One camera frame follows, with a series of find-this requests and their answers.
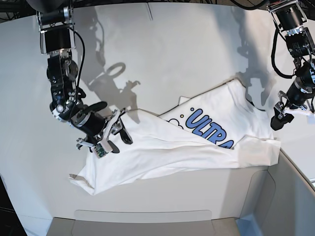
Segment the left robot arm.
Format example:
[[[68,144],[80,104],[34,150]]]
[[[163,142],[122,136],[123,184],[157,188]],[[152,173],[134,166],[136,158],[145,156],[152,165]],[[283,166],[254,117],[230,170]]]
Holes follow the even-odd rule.
[[[257,5],[244,6],[233,1],[243,10],[256,10],[263,5],[272,15],[275,33],[271,52],[271,64],[276,74],[285,79],[293,79],[287,92],[279,91],[279,102],[274,106],[274,116],[270,126],[278,131],[294,119],[295,114],[307,116],[309,122],[315,118],[315,43],[304,24],[308,21],[305,12],[296,0],[263,0]],[[278,36],[283,35],[286,47],[293,57],[295,66],[292,75],[283,74],[276,67],[275,54]]]

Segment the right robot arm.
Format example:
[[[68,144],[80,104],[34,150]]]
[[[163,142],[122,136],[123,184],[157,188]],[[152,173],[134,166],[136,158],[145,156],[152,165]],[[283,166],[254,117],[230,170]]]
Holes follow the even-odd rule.
[[[72,1],[30,0],[28,4],[36,11],[41,54],[49,56],[46,74],[51,85],[52,115],[85,133],[85,138],[77,139],[76,147],[86,146],[97,157],[119,153],[109,140],[110,135],[119,134],[125,144],[131,145],[133,140],[121,119],[125,109],[103,117],[99,111],[107,107],[107,102],[90,106],[83,103],[86,94],[79,86],[83,64],[77,65],[71,51],[76,46],[75,37],[79,36],[74,29]]]

